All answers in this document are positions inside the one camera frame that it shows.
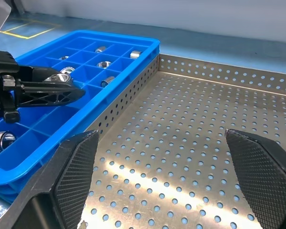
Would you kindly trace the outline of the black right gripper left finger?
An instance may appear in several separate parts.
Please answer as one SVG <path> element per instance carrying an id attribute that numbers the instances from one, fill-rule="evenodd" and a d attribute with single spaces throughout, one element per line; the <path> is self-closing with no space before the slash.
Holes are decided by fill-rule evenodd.
<path id="1" fill-rule="evenodd" d="M 86 229 L 81 217 L 98 142 L 97 130 L 64 140 L 0 217 L 0 229 Z"/>

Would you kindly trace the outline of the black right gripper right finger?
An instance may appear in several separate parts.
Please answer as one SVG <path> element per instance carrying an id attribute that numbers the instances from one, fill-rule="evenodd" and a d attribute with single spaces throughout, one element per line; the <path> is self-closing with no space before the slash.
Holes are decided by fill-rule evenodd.
<path id="1" fill-rule="evenodd" d="M 277 142 L 226 129 L 241 191 L 263 229 L 286 229 L 286 151 Z"/>

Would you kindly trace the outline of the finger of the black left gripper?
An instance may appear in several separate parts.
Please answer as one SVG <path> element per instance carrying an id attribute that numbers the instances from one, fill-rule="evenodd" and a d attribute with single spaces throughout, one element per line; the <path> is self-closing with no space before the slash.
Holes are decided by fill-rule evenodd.
<path id="1" fill-rule="evenodd" d="M 46 78 L 59 71 L 49 67 L 20 66 L 18 79 L 21 82 L 43 82 Z"/>
<path id="2" fill-rule="evenodd" d="M 20 82 L 19 107 L 62 106 L 85 95 L 85 90 L 72 82 Z"/>

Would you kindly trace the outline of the blue compartment plastic tray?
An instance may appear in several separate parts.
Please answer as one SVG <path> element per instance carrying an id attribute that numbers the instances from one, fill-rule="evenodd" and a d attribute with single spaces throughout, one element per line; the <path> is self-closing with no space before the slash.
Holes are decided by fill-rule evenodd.
<path id="1" fill-rule="evenodd" d="M 94 50 L 100 46 L 102 53 Z M 134 86 L 100 122 L 102 131 L 125 107 L 157 65 L 160 43 L 156 39 L 104 33 L 74 31 L 17 58 L 17 63 L 61 70 L 73 67 L 71 77 L 85 95 L 76 102 L 59 107 L 21 108 L 20 121 L 8 124 L 0 119 L 0 131 L 11 131 L 16 141 L 0 152 L 0 197 L 13 202 L 30 177 L 52 157 L 61 141 L 87 129 L 90 124 L 134 82 Z M 142 51 L 131 59 L 133 50 Z M 69 56 L 66 60 L 60 57 Z M 97 67 L 101 61 L 112 64 Z M 115 79 L 106 87 L 101 81 Z"/>

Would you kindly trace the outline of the perforated steel tray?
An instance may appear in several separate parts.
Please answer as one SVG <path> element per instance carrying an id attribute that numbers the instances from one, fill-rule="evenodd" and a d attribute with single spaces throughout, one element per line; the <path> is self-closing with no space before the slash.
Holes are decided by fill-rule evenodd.
<path id="1" fill-rule="evenodd" d="M 93 124 L 80 229 L 262 229 L 225 130 L 286 150 L 286 74 L 162 54 L 130 91 Z"/>

